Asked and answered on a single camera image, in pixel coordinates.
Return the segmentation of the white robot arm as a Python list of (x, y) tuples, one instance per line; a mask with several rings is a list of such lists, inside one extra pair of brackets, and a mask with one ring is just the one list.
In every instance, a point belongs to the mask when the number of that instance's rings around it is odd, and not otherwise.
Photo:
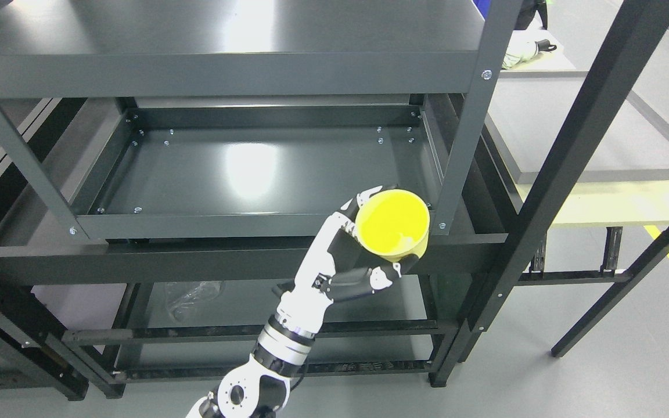
[(273, 315), (263, 326), (249, 360), (227, 373), (198, 399), (188, 417), (274, 417), (289, 401), (315, 333)]

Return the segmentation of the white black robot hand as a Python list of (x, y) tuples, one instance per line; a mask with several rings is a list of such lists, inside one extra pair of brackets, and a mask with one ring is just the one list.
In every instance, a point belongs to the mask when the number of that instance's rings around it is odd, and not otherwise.
[(377, 186), (357, 193), (326, 218), (294, 276), (282, 292), (274, 315), (317, 334), (326, 311), (338, 302), (373, 296), (407, 275), (419, 261), (409, 255), (397, 262), (369, 253), (359, 243), (355, 219), (375, 194), (396, 187)]

